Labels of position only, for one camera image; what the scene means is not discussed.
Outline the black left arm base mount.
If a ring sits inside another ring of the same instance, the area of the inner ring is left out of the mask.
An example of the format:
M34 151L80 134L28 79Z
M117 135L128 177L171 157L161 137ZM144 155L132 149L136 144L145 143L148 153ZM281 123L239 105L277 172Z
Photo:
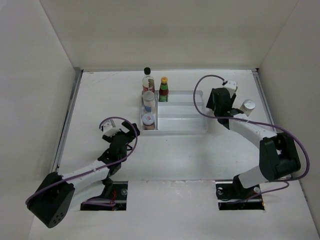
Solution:
M128 197L128 181L113 181L107 178L102 181L104 188L100 195L93 196L81 203L81 211L126 211Z

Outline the red chili sauce bottle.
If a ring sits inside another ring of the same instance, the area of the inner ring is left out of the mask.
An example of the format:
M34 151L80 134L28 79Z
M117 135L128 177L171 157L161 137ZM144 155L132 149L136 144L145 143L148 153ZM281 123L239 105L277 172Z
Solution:
M168 102L169 88L168 88L168 78L163 76L161 78L161 83L158 91L159 102Z

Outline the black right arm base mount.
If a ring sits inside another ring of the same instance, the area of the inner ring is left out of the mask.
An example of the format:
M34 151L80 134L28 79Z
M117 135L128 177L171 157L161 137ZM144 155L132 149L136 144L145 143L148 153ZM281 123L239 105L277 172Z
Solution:
M232 181L217 181L215 188L220 211L265 210L259 184L238 191Z

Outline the white peppercorn jar silver lid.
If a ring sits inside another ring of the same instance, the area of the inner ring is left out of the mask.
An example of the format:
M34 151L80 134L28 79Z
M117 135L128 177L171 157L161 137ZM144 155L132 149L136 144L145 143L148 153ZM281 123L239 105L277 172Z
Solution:
M144 110L147 113L155 113L156 112L156 95L154 92L148 90L142 94L142 101Z

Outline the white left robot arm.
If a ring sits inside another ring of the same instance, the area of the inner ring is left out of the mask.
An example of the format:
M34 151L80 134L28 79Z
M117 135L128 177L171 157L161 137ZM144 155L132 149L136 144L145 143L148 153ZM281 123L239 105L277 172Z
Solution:
M114 124L114 119L107 118L100 123L102 138L109 146L101 156L91 164L67 174L49 173L38 189L26 201L27 209L32 212L47 228L58 225L67 215L74 196L92 184L98 183L95 193L100 199L112 195L112 186L105 181L113 176L133 151L140 136L136 123L121 119L123 131Z

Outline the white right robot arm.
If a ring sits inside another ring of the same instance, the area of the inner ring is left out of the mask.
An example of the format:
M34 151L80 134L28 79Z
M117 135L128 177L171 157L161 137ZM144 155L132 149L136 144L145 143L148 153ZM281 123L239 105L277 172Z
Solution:
M236 95L224 88L211 90L206 107L213 110L218 122L228 130L238 133L259 150L258 165L233 178L232 192L245 197L250 188L278 180L301 169L294 139L285 132L277 133L250 123L243 111L233 108Z

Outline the dark soy sauce bottle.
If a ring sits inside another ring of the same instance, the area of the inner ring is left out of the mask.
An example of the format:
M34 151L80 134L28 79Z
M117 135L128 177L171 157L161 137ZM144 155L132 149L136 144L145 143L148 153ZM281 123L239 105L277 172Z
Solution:
M142 79L142 92L155 92L155 80L151 76L151 69L149 67L145 67L144 70L144 78Z

